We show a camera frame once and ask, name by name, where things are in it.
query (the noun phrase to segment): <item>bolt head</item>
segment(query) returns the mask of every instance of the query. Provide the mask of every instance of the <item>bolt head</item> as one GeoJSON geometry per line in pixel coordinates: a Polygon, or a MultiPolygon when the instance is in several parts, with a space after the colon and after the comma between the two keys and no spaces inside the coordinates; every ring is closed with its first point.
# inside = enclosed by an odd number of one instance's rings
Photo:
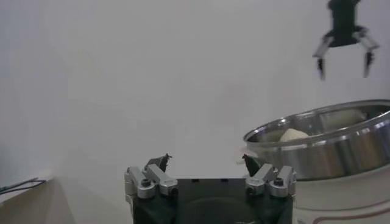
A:
{"type": "Polygon", "coordinates": [[[143,179],[141,181],[141,186],[142,187],[149,187],[152,184],[152,182],[149,179],[143,179]]]}

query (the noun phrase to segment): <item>white food item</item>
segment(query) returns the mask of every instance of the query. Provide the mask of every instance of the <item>white food item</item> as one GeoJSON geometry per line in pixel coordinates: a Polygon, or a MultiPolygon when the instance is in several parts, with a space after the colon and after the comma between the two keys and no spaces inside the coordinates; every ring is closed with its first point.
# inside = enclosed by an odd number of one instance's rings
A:
{"type": "Polygon", "coordinates": [[[307,138],[309,137],[308,134],[306,134],[303,131],[298,131],[293,128],[287,129],[287,131],[280,137],[280,142],[286,142],[286,141],[291,141],[294,139],[299,139],[299,138],[307,138]]]}

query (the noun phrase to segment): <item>silver clamp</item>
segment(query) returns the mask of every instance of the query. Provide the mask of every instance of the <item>silver clamp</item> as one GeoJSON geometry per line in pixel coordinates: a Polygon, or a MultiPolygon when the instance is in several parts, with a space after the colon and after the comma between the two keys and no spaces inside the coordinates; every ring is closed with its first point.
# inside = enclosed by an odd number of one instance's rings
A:
{"type": "Polygon", "coordinates": [[[297,183],[296,174],[291,166],[283,166],[276,179],[269,183],[271,195],[279,198],[294,195],[297,183]]]}
{"type": "Polygon", "coordinates": [[[245,179],[246,193],[249,195],[262,194],[265,185],[274,178],[274,167],[271,164],[264,164],[254,176],[245,179]]]}
{"type": "Polygon", "coordinates": [[[147,199],[155,195],[155,183],[147,179],[138,167],[129,167],[124,174],[126,200],[137,196],[138,198],[147,199]]]}
{"type": "Polygon", "coordinates": [[[376,48],[379,48],[379,44],[370,36],[367,28],[362,29],[359,32],[355,32],[352,36],[361,43],[361,45],[366,48],[368,52],[373,51],[376,48]]]}
{"type": "Polygon", "coordinates": [[[169,177],[155,164],[146,166],[143,173],[159,185],[161,194],[169,197],[178,194],[177,180],[169,177]]]}

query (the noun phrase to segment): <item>wire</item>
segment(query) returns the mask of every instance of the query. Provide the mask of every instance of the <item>wire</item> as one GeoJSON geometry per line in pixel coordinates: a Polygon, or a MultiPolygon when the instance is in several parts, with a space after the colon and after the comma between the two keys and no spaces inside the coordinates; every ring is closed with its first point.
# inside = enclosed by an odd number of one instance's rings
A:
{"type": "Polygon", "coordinates": [[[38,183],[38,184],[33,185],[33,186],[29,186],[29,187],[21,187],[21,188],[16,188],[16,189],[7,189],[7,190],[4,190],[4,191],[0,191],[0,195],[11,193],[11,192],[15,192],[15,191],[23,191],[23,190],[28,190],[28,189],[31,189],[31,188],[35,188],[35,187],[37,187],[37,186],[39,186],[39,185],[41,185],[41,184],[43,184],[45,182],[46,182],[46,180],[29,180],[28,182],[25,182],[24,184],[26,184],[26,183],[38,183]]]}
{"type": "Polygon", "coordinates": [[[37,180],[37,179],[38,179],[38,177],[35,177],[35,178],[31,178],[31,179],[29,179],[29,180],[22,181],[22,182],[13,184],[13,185],[5,186],[5,187],[0,187],[0,192],[2,192],[2,191],[7,191],[7,190],[9,190],[9,189],[16,188],[16,187],[21,186],[21,185],[25,185],[25,184],[30,183],[30,182],[32,182],[32,181],[34,181],[34,180],[37,180]]]}

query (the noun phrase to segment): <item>metal bracket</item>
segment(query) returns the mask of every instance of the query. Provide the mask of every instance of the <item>metal bracket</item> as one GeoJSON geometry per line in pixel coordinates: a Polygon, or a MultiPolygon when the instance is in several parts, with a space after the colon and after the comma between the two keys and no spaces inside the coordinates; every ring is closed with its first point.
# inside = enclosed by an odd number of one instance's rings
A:
{"type": "Polygon", "coordinates": [[[264,164],[254,176],[245,179],[246,193],[249,195],[262,194],[265,185],[274,177],[274,167],[271,164],[264,164]]]}
{"type": "Polygon", "coordinates": [[[169,177],[155,164],[146,166],[144,173],[145,176],[159,185],[161,194],[173,197],[179,193],[177,190],[177,180],[169,177]]]}
{"type": "Polygon", "coordinates": [[[290,166],[283,166],[277,178],[269,183],[272,196],[283,198],[295,194],[296,172],[290,166]]]}
{"type": "Polygon", "coordinates": [[[147,199],[155,195],[155,183],[147,179],[138,167],[129,167],[124,179],[126,196],[147,199]]]}

